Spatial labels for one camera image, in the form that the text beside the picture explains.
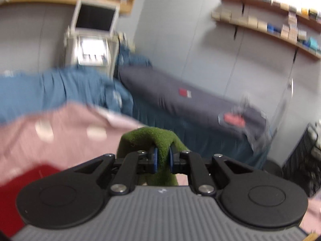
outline green towel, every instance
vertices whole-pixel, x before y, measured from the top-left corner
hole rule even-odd
[[[149,186],[176,186],[176,176],[171,174],[168,151],[174,143],[177,151],[187,150],[176,134],[166,129],[143,127],[124,134],[117,150],[117,157],[124,158],[128,153],[138,150],[149,150],[152,146],[158,148],[158,171],[156,174],[146,174],[140,177],[140,182]]]

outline black screen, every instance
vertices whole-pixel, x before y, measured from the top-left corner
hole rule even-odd
[[[82,4],[79,10],[76,28],[109,32],[114,14],[114,9]]]

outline blue cloth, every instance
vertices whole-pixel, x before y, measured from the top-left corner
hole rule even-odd
[[[67,101],[98,105],[129,116],[133,111],[133,98],[121,83],[90,67],[0,76],[0,92],[0,124],[58,108]]]
[[[151,66],[151,61],[145,56],[132,53],[126,45],[120,44],[116,64],[117,67],[128,65]]]

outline red cloth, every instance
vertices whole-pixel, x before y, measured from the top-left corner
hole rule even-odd
[[[245,128],[245,120],[244,118],[239,114],[233,114],[233,113],[225,113],[224,114],[224,121],[230,125],[234,125],[239,128]]]
[[[49,165],[40,165],[0,187],[0,230],[6,236],[12,237],[24,226],[16,209],[19,191],[29,183],[59,171]]]
[[[186,89],[179,89],[179,95],[187,98],[187,90]]]

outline white monitor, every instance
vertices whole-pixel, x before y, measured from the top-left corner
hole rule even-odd
[[[118,4],[106,0],[78,0],[70,31],[76,35],[110,37],[118,15]]]

